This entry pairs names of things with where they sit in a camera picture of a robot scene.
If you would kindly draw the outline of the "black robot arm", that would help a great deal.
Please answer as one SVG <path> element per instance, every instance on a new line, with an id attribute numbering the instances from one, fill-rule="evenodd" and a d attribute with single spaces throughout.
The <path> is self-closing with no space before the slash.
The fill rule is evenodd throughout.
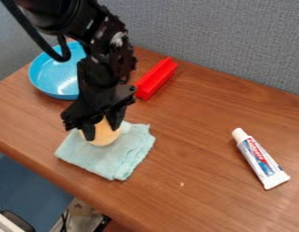
<path id="1" fill-rule="evenodd" d="M 115 131 L 134 102 L 135 87 L 127 81 L 137 63 L 118 16 L 97 0 L 0 1 L 55 61 L 71 58 L 69 38 L 82 46 L 85 57 L 75 64 L 78 97 L 59 114 L 65 129 L 79 130 L 87 141 L 95 139 L 101 121 Z"/>

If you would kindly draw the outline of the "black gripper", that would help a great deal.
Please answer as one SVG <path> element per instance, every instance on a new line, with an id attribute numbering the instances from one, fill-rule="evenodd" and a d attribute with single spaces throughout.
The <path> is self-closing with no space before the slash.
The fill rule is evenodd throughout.
<path id="1" fill-rule="evenodd" d="M 85 140 L 95 138 L 95 124 L 106 118 L 115 131 L 122 123 L 125 109 L 134 102 L 135 87 L 127 85 L 135 69 L 135 57 L 94 62 L 83 58 L 77 63 L 78 97 L 59 114 L 66 131 L 81 130 Z"/>

